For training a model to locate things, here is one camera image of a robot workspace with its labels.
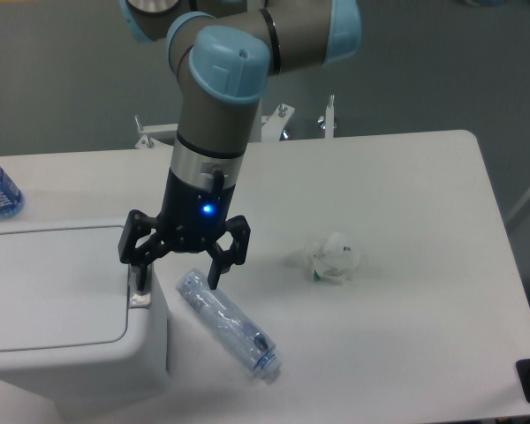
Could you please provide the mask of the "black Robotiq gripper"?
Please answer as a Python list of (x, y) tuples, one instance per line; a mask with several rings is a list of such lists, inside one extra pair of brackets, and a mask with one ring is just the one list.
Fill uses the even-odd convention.
[[(158, 217), (138, 209), (129, 211), (117, 249), (119, 260), (138, 270), (136, 287), (143, 292), (148, 280), (148, 266), (164, 255), (207, 251), (212, 262), (208, 287), (215, 290), (220, 276), (232, 265), (243, 265), (249, 246), (251, 228), (245, 216), (227, 214), (234, 188), (225, 186), (225, 175), (218, 166), (210, 168), (209, 188), (187, 184), (173, 171), (168, 174), (163, 205)], [(231, 235), (230, 247), (222, 249), (218, 240)]]

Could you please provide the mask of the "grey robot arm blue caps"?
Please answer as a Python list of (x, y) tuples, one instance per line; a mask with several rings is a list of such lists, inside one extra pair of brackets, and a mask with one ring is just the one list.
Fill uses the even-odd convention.
[(207, 252), (216, 288), (246, 260), (250, 227), (229, 207), (270, 77), (352, 56), (361, 41), (354, 1), (124, 1), (133, 36), (166, 43), (183, 95), (157, 216), (132, 210), (118, 244), (139, 290), (168, 253)]

